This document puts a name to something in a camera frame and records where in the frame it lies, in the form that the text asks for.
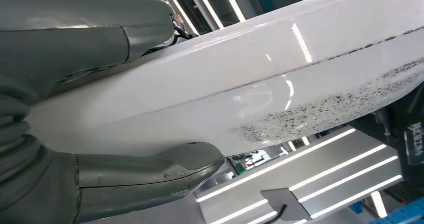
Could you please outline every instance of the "glossy white paint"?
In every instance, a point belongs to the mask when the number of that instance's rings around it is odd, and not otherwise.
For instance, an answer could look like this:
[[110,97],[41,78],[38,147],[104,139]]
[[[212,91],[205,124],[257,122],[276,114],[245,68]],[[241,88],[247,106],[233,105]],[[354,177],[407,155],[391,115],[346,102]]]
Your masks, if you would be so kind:
[[424,80],[423,3],[302,1],[50,98],[32,133],[58,151],[131,155],[206,141],[229,156],[308,136]]

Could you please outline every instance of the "led light bar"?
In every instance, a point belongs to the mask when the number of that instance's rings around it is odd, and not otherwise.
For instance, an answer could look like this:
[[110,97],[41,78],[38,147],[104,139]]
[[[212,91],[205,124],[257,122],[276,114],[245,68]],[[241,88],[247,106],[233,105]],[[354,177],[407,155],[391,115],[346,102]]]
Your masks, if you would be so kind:
[[313,177],[311,177],[311,178],[309,178],[307,180],[304,180],[304,181],[302,181],[302,182],[300,182],[300,183],[298,183],[298,184],[290,187],[289,190],[291,190],[291,191],[297,190],[297,189],[299,189],[299,188],[301,188],[301,187],[303,187],[303,186],[305,186],[305,185],[307,185],[309,183],[312,183],[312,182],[314,182],[314,181],[316,181],[316,180],[318,180],[320,178],[323,178],[326,175],[329,175],[329,174],[331,174],[331,173],[333,173],[335,171],[338,171],[338,170],[340,170],[342,168],[345,168],[346,166],[348,166],[350,164],[353,164],[353,163],[355,163],[355,162],[357,162],[357,161],[359,161],[361,159],[364,159],[365,157],[370,156],[370,155],[372,155],[372,154],[374,154],[374,153],[376,153],[376,152],[378,152],[378,151],[380,151],[380,150],[382,150],[382,149],[384,149],[386,147],[387,146],[384,145],[384,144],[383,145],[380,145],[380,146],[378,146],[378,147],[376,147],[376,148],[374,148],[372,150],[369,150],[369,151],[367,151],[367,152],[365,152],[365,153],[363,153],[363,154],[361,154],[361,155],[359,155],[357,157],[354,157],[354,158],[352,158],[352,159],[350,159],[348,161],[345,161],[345,162],[343,162],[340,165],[336,165],[333,168],[330,168],[330,169],[328,169],[328,170],[326,170],[324,172],[321,172],[318,175],[315,175],[315,176],[313,176]]
[[217,220],[217,221],[215,221],[215,222],[212,222],[211,224],[223,224],[223,223],[225,223],[225,222],[227,222],[227,221],[229,221],[229,220],[231,220],[231,219],[234,219],[234,218],[236,218],[236,217],[238,217],[238,216],[240,216],[240,215],[243,215],[244,213],[246,213],[246,212],[249,212],[249,211],[251,211],[251,210],[253,210],[253,209],[255,209],[255,208],[258,208],[258,207],[260,207],[261,205],[265,205],[265,204],[267,204],[268,203],[268,200],[267,199],[265,199],[265,200],[261,200],[261,201],[259,201],[259,202],[256,202],[255,204],[253,204],[253,205],[250,205],[250,206],[248,206],[248,207],[246,207],[246,208],[244,208],[244,209],[241,209],[241,210],[239,210],[239,211],[236,211],[236,212],[234,212],[233,214],[231,214],[231,215],[228,215],[228,216],[226,216],[226,217],[224,217],[224,218],[222,218],[222,219],[219,219],[219,220]]
[[384,187],[384,186],[386,186],[386,185],[388,185],[388,184],[390,184],[392,182],[395,182],[395,181],[397,181],[399,179],[402,179],[402,176],[401,175],[397,175],[397,176],[395,176],[393,178],[390,178],[390,179],[388,179],[388,180],[386,180],[386,181],[384,181],[384,182],[382,182],[382,183],[380,183],[378,185],[375,185],[375,186],[373,186],[373,187],[371,187],[371,188],[369,188],[367,190],[364,190],[364,191],[362,191],[362,192],[360,192],[360,193],[358,193],[358,194],[356,194],[354,196],[351,196],[351,197],[349,197],[346,200],[343,200],[343,201],[341,201],[341,202],[339,202],[339,203],[337,203],[337,204],[335,204],[333,206],[330,206],[327,209],[324,209],[322,211],[319,211],[319,212],[311,215],[311,218],[312,219],[316,219],[316,218],[318,218],[318,217],[320,217],[322,215],[325,215],[325,214],[329,213],[330,211],[333,211],[333,210],[335,210],[335,209],[337,209],[339,207],[342,207],[342,206],[344,206],[346,204],[349,204],[352,201],[354,201],[356,199],[359,199],[361,197],[364,197],[364,196],[370,194],[371,192],[376,191],[376,190],[378,190],[378,189],[380,189],[380,188],[382,188],[382,187]]
[[370,172],[372,170],[375,170],[375,169],[377,169],[377,168],[379,168],[379,167],[381,167],[383,165],[386,165],[386,164],[388,164],[388,163],[390,163],[390,162],[392,162],[394,160],[397,160],[397,159],[398,159],[397,156],[390,157],[387,160],[384,160],[384,161],[382,161],[382,162],[380,162],[378,164],[375,164],[375,165],[373,165],[371,167],[368,167],[367,169],[361,170],[360,172],[357,172],[357,173],[355,173],[355,174],[353,174],[353,175],[351,175],[349,177],[346,177],[343,180],[339,180],[339,181],[337,181],[337,182],[335,182],[335,183],[333,183],[333,184],[331,184],[331,185],[329,185],[329,186],[327,186],[327,187],[325,187],[325,188],[323,188],[323,189],[321,189],[319,191],[316,191],[316,192],[314,192],[314,193],[312,193],[312,194],[310,194],[308,196],[305,196],[305,197],[299,199],[299,202],[300,203],[303,203],[303,202],[305,202],[307,200],[310,200],[310,199],[312,199],[314,197],[317,197],[317,196],[319,196],[319,195],[321,195],[321,194],[323,194],[323,193],[325,193],[325,192],[327,192],[327,191],[329,191],[331,189],[334,189],[334,188],[336,188],[336,187],[338,187],[338,186],[340,186],[340,185],[342,185],[342,184],[344,184],[344,183],[346,183],[346,182],[348,182],[350,180],[353,180],[353,179],[355,179],[355,178],[357,178],[357,177],[359,177],[361,175],[364,175],[364,174],[366,174],[366,173],[368,173],[368,172]]
[[336,141],[338,139],[341,139],[341,138],[343,138],[343,137],[345,137],[345,136],[347,136],[349,134],[352,134],[354,132],[355,132],[355,129],[347,130],[347,131],[343,132],[342,134],[339,134],[339,135],[337,135],[337,136],[335,136],[335,137],[333,137],[331,139],[328,139],[326,141],[323,141],[322,143],[320,143],[318,145],[315,145],[315,146],[313,146],[313,147],[311,147],[311,148],[309,148],[307,150],[304,150],[302,152],[299,152],[298,154],[293,155],[292,157],[289,157],[287,159],[284,159],[284,160],[282,160],[282,161],[280,161],[280,162],[278,162],[278,163],[276,163],[276,164],[274,164],[272,166],[269,166],[269,167],[267,167],[267,168],[265,168],[263,170],[260,170],[260,171],[258,171],[256,173],[253,173],[252,175],[247,176],[246,178],[243,178],[243,179],[241,179],[239,181],[236,181],[236,182],[234,182],[234,183],[232,183],[230,185],[227,185],[227,186],[225,186],[225,187],[223,187],[223,188],[221,188],[219,190],[216,190],[216,191],[214,191],[214,192],[212,192],[210,194],[207,194],[207,195],[205,195],[205,196],[197,199],[197,201],[198,202],[202,202],[202,201],[208,200],[208,199],[210,199],[210,198],[212,198],[214,196],[217,196],[217,195],[219,195],[221,193],[224,193],[224,192],[226,192],[228,190],[231,190],[234,187],[237,187],[237,186],[239,186],[239,185],[241,185],[243,183],[246,183],[246,182],[248,182],[250,180],[253,180],[253,179],[255,179],[258,176],[261,176],[261,175],[263,175],[263,174],[265,174],[265,173],[267,173],[269,171],[272,171],[274,169],[277,169],[278,167],[280,167],[282,165],[285,165],[285,164],[287,164],[289,162],[292,162],[292,161],[294,161],[294,160],[296,160],[298,158],[301,158],[304,155],[307,155],[307,154],[309,154],[309,153],[311,153],[313,151],[316,151],[316,150],[318,150],[318,149],[320,149],[320,148],[322,148],[322,147],[324,147],[324,146],[326,146],[326,145],[328,145],[330,143],[333,143],[334,141]]

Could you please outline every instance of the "black speckle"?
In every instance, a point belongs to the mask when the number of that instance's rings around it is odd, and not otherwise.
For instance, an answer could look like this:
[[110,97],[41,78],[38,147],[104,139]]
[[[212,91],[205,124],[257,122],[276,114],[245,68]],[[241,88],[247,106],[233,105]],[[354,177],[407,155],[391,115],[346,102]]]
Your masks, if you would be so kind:
[[414,31],[415,31],[415,30],[408,30],[408,31],[406,31],[406,32],[404,33],[404,35],[410,34],[410,33],[414,32]]
[[267,142],[271,145],[345,124],[407,94],[411,86],[423,80],[424,66],[413,69],[421,63],[424,63],[424,57],[393,69],[378,79],[364,82],[359,89],[323,96],[287,111],[270,113],[242,125],[238,131],[248,144],[264,145]]

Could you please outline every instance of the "fluorescent light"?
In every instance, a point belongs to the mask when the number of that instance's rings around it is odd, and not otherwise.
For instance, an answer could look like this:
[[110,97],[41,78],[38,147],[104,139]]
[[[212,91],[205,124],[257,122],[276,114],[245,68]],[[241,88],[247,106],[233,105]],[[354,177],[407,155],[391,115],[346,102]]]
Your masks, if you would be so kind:
[[219,195],[221,193],[224,193],[224,192],[226,192],[228,190],[231,190],[234,187],[237,187],[237,186],[239,186],[239,185],[241,185],[243,183],[246,183],[246,182],[248,182],[248,181],[250,181],[252,179],[255,179],[256,177],[261,176],[261,175],[263,175],[263,174],[265,174],[265,173],[267,173],[269,171],[272,171],[274,169],[277,169],[278,167],[280,167],[282,165],[285,165],[285,164],[287,164],[289,162],[292,162],[292,161],[294,161],[294,160],[296,160],[298,158],[301,158],[304,155],[307,155],[307,154],[309,154],[309,153],[311,153],[313,151],[316,151],[316,150],[318,150],[318,149],[320,149],[320,148],[322,148],[322,147],[324,147],[324,146],[326,146],[326,145],[328,145],[328,144],[330,144],[330,143],[332,143],[332,142],[334,142],[334,141],[336,141],[336,140],[338,140],[340,138],[343,138],[343,137],[345,137],[345,136],[347,136],[349,134],[352,134],[354,132],[355,132],[355,129],[347,130],[347,131],[343,132],[342,134],[339,134],[339,135],[337,135],[337,136],[335,136],[335,137],[333,137],[331,139],[328,139],[328,140],[326,140],[326,141],[324,141],[324,142],[322,142],[322,143],[320,143],[318,145],[315,145],[315,146],[313,146],[313,147],[311,147],[311,148],[309,148],[307,150],[304,150],[302,152],[299,152],[298,154],[293,155],[292,157],[289,157],[287,159],[284,159],[284,160],[282,160],[282,161],[280,161],[280,162],[278,162],[278,163],[276,163],[276,164],[274,164],[272,166],[269,166],[269,167],[267,167],[267,168],[265,168],[263,170],[260,170],[260,171],[258,171],[256,173],[253,173],[252,175],[247,176],[246,178],[243,178],[243,179],[241,179],[239,181],[236,181],[236,182],[234,182],[234,183],[232,183],[230,185],[227,185],[227,186],[225,186],[225,187],[223,187],[223,188],[221,188],[219,190],[216,190],[216,191],[214,191],[214,192],[212,192],[210,194],[207,194],[207,195],[205,195],[205,196],[197,199],[197,201],[198,202],[202,202],[202,201],[205,201],[207,199],[210,199],[210,198],[212,198],[214,196],[217,196],[217,195]]
[[310,145],[311,143],[309,142],[309,139],[307,137],[302,137],[303,142],[305,143],[305,145]]
[[215,10],[212,8],[212,5],[209,3],[209,0],[203,0],[203,2],[204,2],[204,5],[206,5],[206,8],[209,10],[210,14],[212,15],[215,22],[218,24],[218,27],[220,29],[223,29],[224,25],[221,22],[220,18],[218,17],[217,13],[215,12]]
[[175,3],[176,7],[181,12],[182,16],[184,17],[184,19],[186,20],[186,22],[190,26],[190,28],[193,30],[193,32],[195,34],[199,35],[198,30],[196,29],[195,25],[191,22],[190,18],[186,14],[186,12],[182,9],[181,5],[178,3],[178,0],[172,0],[172,1]]
[[229,0],[229,3],[231,4],[231,6],[234,9],[235,14],[237,15],[238,19],[240,20],[240,22],[244,22],[246,21],[245,16],[243,15],[242,10],[240,9],[239,5],[237,4],[236,0]]
[[385,210],[385,206],[384,206],[384,202],[383,199],[381,197],[382,195],[380,195],[380,192],[378,191],[374,191],[373,193],[371,193],[371,197],[373,198],[373,202],[375,207],[377,208],[377,213],[379,214],[380,218],[384,218],[387,217],[387,211]]
[[341,201],[341,202],[339,202],[339,203],[337,203],[337,204],[335,204],[333,206],[330,206],[327,209],[324,209],[322,211],[319,211],[319,212],[311,215],[311,218],[312,219],[315,219],[315,218],[318,218],[318,217],[320,217],[322,215],[325,215],[325,214],[329,213],[330,211],[333,211],[333,210],[335,210],[335,209],[337,209],[339,207],[342,207],[342,206],[344,206],[346,204],[349,204],[352,201],[357,200],[357,199],[359,199],[361,197],[364,197],[364,196],[370,194],[371,192],[376,191],[376,190],[378,190],[378,189],[380,189],[380,188],[382,188],[382,187],[384,187],[384,186],[386,186],[386,185],[388,185],[388,184],[390,184],[392,182],[395,182],[395,181],[397,181],[397,180],[399,180],[401,178],[402,178],[401,175],[397,175],[397,176],[395,176],[393,178],[390,178],[390,179],[388,179],[388,180],[386,180],[386,181],[384,181],[384,182],[382,182],[382,183],[380,183],[378,185],[375,185],[375,186],[373,186],[373,187],[371,187],[371,188],[369,188],[367,190],[364,190],[364,191],[362,191],[362,192],[360,192],[360,193],[358,193],[358,194],[356,194],[354,196],[351,196],[351,197],[349,197],[346,200],[343,200],[343,201]]
[[336,187],[338,187],[338,186],[340,186],[340,185],[342,185],[342,184],[344,184],[344,183],[346,183],[346,182],[348,182],[350,180],[353,180],[353,179],[355,179],[355,178],[357,178],[357,177],[359,177],[361,175],[364,175],[364,174],[366,174],[366,173],[368,173],[368,172],[370,172],[372,170],[375,170],[375,169],[377,169],[377,168],[379,168],[379,167],[381,167],[381,166],[383,166],[385,164],[388,164],[388,163],[390,163],[390,162],[392,162],[392,161],[394,161],[396,159],[398,159],[397,156],[390,157],[387,160],[384,160],[384,161],[382,161],[382,162],[380,162],[378,164],[375,164],[375,165],[373,165],[371,167],[368,167],[367,169],[361,170],[360,172],[357,172],[357,173],[355,173],[355,174],[353,174],[353,175],[351,175],[349,177],[346,177],[343,180],[339,180],[338,182],[335,182],[335,183],[333,183],[333,184],[331,184],[331,185],[329,185],[329,186],[327,186],[327,187],[325,187],[325,188],[323,188],[323,189],[321,189],[319,191],[316,191],[316,192],[314,192],[314,193],[312,193],[312,194],[310,194],[308,196],[305,196],[304,198],[299,199],[299,202],[300,203],[303,203],[303,202],[305,202],[307,200],[310,200],[310,199],[312,199],[314,197],[317,197],[317,196],[319,196],[319,195],[321,195],[321,194],[323,194],[323,193],[325,193],[325,192],[327,192],[327,191],[329,191],[331,189],[334,189],[334,188],[336,188]]
[[254,221],[249,222],[248,224],[259,224],[259,223],[261,223],[264,220],[268,220],[269,218],[271,218],[273,216],[276,216],[277,214],[278,213],[276,211],[273,211],[273,212],[271,212],[269,214],[266,214],[266,215],[264,215],[262,217],[259,217],[258,219],[254,220]]
[[289,152],[284,148],[284,146],[281,147],[281,151],[286,155],[289,154]]
[[291,148],[293,151],[296,151],[296,147],[295,147],[295,145],[293,144],[293,142],[289,141],[289,142],[288,142],[288,144],[289,144],[290,148]]
[[309,49],[306,46],[305,40],[298,28],[298,25],[295,23],[291,27],[291,30],[293,30],[293,33],[296,36],[297,42],[299,42],[299,45],[301,46],[301,49],[303,51],[303,55],[305,56],[305,59],[308,63],[312,62],[312,55],[309,52]]
[[266,53],[266,57],[268,58],[269,61],[272,61],[271,56],[268,53]]
[[250,206],[248,206],[248,207],[246,207],[246,208],[244,208],[244,209],[241,209],[241,210],[239,210],[239,211],[236,211],[236,212],[234,212],[234,213],[233,213],[233,214],[231,214],[231,215],[228,215],[228,216],[226,216],[226,217],[224,217],[224,218],[222,218],[222,219],[219,219],[219,220],[217,220],[217,221],[215,221],[215,222],[212,222],[211,224],[223,224],[223,223],[225,223],[225,222],[227,222],[227,221],[229,221],[229,220],[231,220],[231,219],[236,218],[237,216],[243,215],[244,213],[249,212],[249,211],[251,211],[251,210],[253,210],[253,209],[255,209],[255,208],[258,208],[258,207],[260,207],[261,205],[265,205],[265,204],[267,204],[267,203],[268,203],[268,200],[267,200],[267,199],[265,199],[265,200],[261,200],[260,202],[256,202],[256,203],[255,203],[255,204],[253,204],[253,205],[250,205]]
[[299,189],[299,188],[301,188],[301,187],[303,187],[303,186],[305,186],[305,185],[307,185],[307,184],[309,184],[309,183],[311,183],[313,181],[316,181],[316,180],[318,180],[320,178],[323,178],[326,175],[329,175],[329,174],[331,174],[331,173],[333,173],[335,171],[338,171],[338,170],[340,170],[342,168],[345,168],[346,166],[348,166],[350,164],[353,164],[353,163],[355,163],[355,162],[357,162],[357,161],[359,161],[361,159],[364,159],[365,157],[370,156],[370,155],[376,153],[377,151],[380,151],[380,150],[382,150],[382,149],[384,149],[386,147],[387,146],[384,145],[384,144],[383,145],[380,145],[380,146],[378,146],[378,147],[376,147],[376,148],[374,148],[372,150],[369,150],[369,151],[367,151],[367,152],[365,152],[365,153],[363,153],[363,154],[361,154],[361,155],[359,155],[357,157],[354,157],[354,158],[352,158],[352,159],[350,159],[348,161],[345,161],[345,162],[343,162],[340,165],[336,165],[335,167],[330,168],[330,169],[328,169],[328,170],[326,170],[324,172],[321,172],[320,174],[318,174],[316,176],[313,176],[313,177],[311,177],[311,178],[309,178],[307,180],[304,180],[304,181],[302,181],[302,182],[300,182],[300,183],[298,183],[298,184],[290,187],[289,190],[291,190],[291,191],[297,190],[297,189]]
[[303,220],[300,220],[300,221],[296,222],[295,224],[305,224],[307,221],[308,220],[303,219]]

